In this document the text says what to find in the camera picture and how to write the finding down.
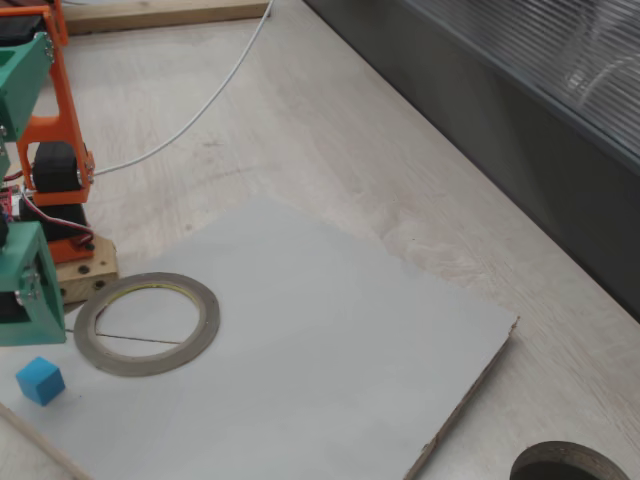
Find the cardboard edge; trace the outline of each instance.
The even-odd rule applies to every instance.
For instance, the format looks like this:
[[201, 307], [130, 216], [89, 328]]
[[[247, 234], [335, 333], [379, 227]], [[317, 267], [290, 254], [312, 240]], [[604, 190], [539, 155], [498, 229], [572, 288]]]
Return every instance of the cardboard edge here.
[[436, 447], [440, 445], [442, 438], [449, 432], [449, 430], [451, 430], [451, 428], [453, 427], [455, 421], [458, 419], [464, 407], [469, 403], [469, 401], [473, 398], [473, 396], [479, 390], [479, 387], [484, 381], [484, 379], [488, 376], [489, 372], [493, 369], [494, 365], [498, 362], [498, 359], [502, 356], [502, 354], [506, 350], [507, 344], [511, 339], [511, 335], [513, 334], [513, 331], [518, 326], [519, 320], [520, 320], [520, 317], [519, 316], [516, 317], [516, 321], [513, 323], [513, 325], [511, 325], [511, 329], [509, 330], [507, 338], [502, 344], [502, 346], [500, 347], [500, 349], [498, 350], [498, 352], [493, 356], [493, 358], [487, 364], [484, 370], [482, 370], [482, 373], [480, 374], [478, 379], [467, 391], [467, 393], [464, 395], [464, 397], [462, 398], [458, 406], [454, 409], [454, 411], [451, 413], [451, 415], [449, 415], [449, 418], [447, 418], [447, 421], [442, 425], [442, 427], [440, 428], [436, 436], [424, 446], [424, 448], [422, 449], [422, 452], [420, 453], [420, 456], [404, 476], [404, 480], [413, 480], [416, 477], [416, 475], [420, 472], [422, 467], [425, 466], [425, 464], [427, 463], [427, 460], [431, 457], [431, 454], [434, 452]]

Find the tape roll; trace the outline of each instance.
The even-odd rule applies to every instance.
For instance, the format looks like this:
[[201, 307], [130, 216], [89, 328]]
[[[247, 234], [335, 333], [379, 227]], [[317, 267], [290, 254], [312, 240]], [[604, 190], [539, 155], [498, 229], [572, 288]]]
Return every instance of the tape roll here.
[[[168, 288], [185, 295], [198, 308], [198, 325], [184, 342], [166, 352], [144, 357], [112, 352], [98, 340], [98, 316], [118, 298], [143, 288]], [[190, 362], [211, 344], [219, 327], [220, 307], [211, 290], [184, 275], [156, 272], [126, 277], [104, 287], [83, 305], [73, 336], [80, 353], [99, 370], [124, 377], [143, 377]]]

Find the wooden block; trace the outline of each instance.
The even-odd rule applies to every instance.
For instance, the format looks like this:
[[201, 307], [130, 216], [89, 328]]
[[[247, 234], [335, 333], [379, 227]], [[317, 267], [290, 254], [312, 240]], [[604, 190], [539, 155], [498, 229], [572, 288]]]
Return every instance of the wooden block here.
[[82, 302], [118, 279], [116, 249], [111, 240], [96, 235], [93, 258], [56, 266], [65, 304]]
[[65, 7], [70, 35], [261, 17], [267, 0], [150, 0]]

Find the wooden board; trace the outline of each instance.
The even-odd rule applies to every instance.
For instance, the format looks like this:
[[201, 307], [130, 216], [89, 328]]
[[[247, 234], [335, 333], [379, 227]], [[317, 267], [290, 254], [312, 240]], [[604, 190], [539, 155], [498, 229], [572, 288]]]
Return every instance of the wooden board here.
[[261, 17], [266, 0], [149, 0], [64, 8], [70, 35]]
[[[97, 480], [401, 479], [432, 452], [515, 322], [265, 198], [143, 271], [190, 276], [218, 297], [218, 335], [184, 367], [120, 378], [72, 342], [0, 350], [7, 372], [36, 354], [60, 367], [67, 390], [46, 409], [8, 376], [0, 400]], [[117, 334], [127, 337], [140, 324], [164, 335], [183, 320], [152, 302], [123, 317]]]
[[94, 244], [96, 249], [93, 258], [56, 265], [65, 304], [87, 300], [118, 279], [118, 261], [113, 242], [96, 235]]

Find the wooden table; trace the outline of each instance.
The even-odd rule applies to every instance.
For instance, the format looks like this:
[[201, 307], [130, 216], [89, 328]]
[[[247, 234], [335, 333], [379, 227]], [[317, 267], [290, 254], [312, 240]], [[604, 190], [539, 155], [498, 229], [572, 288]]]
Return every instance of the wooden table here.
[[[255, 25], [73, 38], [67, 66], [99, 167], [181, 127]], [[37, 111], [52, 102], [48, 89]], [[423, 478], [507, 479], [516, 456], [546, 440], [585, 444], [640, 477], [640, 325], [299, 0], [278, 0], [185, 137], [98, 178], [87, 213], [126, 275], [256, 193], [520, 315]], [[25, 462], [11, 435], [0, 424], [0, 478], [44, 478], [41, 459]]]

